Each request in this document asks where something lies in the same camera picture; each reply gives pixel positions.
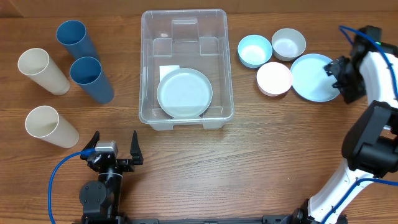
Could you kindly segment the dark blue cup front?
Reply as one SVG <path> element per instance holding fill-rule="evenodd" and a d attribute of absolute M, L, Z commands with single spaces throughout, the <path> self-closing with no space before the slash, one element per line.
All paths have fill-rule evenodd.
<path fill-rule="evenodd" d="M 98 103 L 109 103 L 114 98 L 114 90 L 100 61 L 94 57 L 82 57 L 70 67 L 72 80 Z"/>

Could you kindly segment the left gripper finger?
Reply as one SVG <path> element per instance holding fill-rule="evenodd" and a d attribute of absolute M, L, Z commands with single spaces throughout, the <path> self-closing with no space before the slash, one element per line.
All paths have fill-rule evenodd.
<path fill-rule="evenodd" d="M 99 140 L 100 140 L 100 132 L 96 131 L 91 140 L 88 142 L 88 144 L 83 148 L 83 150 L 85 151 L 87 149 L 94 149 Z"/>
<path fill-rule="evenodd" d="M 131 140 L 130 155 L 133 159 L 143 159 L 141 149 L 139 147 L 137 132 L 134 130 Z"/>

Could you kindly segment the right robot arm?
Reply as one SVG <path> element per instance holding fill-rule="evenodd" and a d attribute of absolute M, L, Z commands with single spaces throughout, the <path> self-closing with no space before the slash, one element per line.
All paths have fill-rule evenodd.
<path fill-rule="evenodd" d="M 382 30 L 367 25 L 353 29 L 349 57 L 339 57 L 323 68 L 336 78 L 333 88 L 349 104 L 363 96 L 368 107 L 348 131 L 341 147 L 343 160 L 323 188 L 304 201 L 283 223 L 347 223 L 342 214 L 350 202 L 372 183 L 397 172 L 397 46 L 382 42 Z"/>

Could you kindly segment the light blue bowl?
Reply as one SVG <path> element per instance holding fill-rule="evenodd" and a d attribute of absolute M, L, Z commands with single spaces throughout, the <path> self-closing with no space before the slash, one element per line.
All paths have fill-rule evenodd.
<path fill-rule="evenodd" d="M 247 35 L 238 44 L 238 56 L 248 68 L 259 68 L 267 63 L 273 54 L 271 43 L 261 35 Z"/>

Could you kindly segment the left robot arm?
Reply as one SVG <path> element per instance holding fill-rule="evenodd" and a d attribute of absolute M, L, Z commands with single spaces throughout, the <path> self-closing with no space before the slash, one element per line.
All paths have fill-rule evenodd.
<path fill-rule="evenodd" d="M 133 172 L 135 165 L 142 165 L 144 158 L 134 131 L 128 159 L 118 158 L 115 141 L 100 141 L 96 131 L 81 151 L 80 159 L 98 173 L 98 179 L 89 181 L 80 189 L 79 199 L 83 205 L 82 223 L 131 223 L 128 216 L 119 211 L 123 174 Z"/>

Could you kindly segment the pink bowl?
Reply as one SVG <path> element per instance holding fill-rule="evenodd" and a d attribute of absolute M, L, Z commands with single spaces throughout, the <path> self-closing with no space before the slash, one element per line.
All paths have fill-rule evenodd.
<path fill-rule="evenodd" d="M 287 92 L 293 84 L 293 76 L 289 68 L 278 62 L 262 65 L 256 73 L 259 90 L 267 96 L 278 96 Z"/>

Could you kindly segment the grey bowl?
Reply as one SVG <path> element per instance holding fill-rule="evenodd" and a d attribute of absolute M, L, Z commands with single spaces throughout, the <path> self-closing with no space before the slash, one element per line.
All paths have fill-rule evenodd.
<path fill-rule="evenodd" d="M 305 37 L 297 30 L 283 28 L 274 33 L 271 40 L 274 56 L 281 61 L 292 61 L 304 53 Z"/>

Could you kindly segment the light blue plate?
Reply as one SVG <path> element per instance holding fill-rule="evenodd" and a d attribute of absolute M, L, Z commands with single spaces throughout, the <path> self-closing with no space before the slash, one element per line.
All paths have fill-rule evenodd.
<path fill-rule="evenodd" d="M 334 76 L 328 76 L 324 66 L 332 59 L 321 54 L 306 54 L 299 57 L 291 66 L 294 90 L 306 100 L 327 102 L 335 99 L 340 91 L 333 88 Z"/>

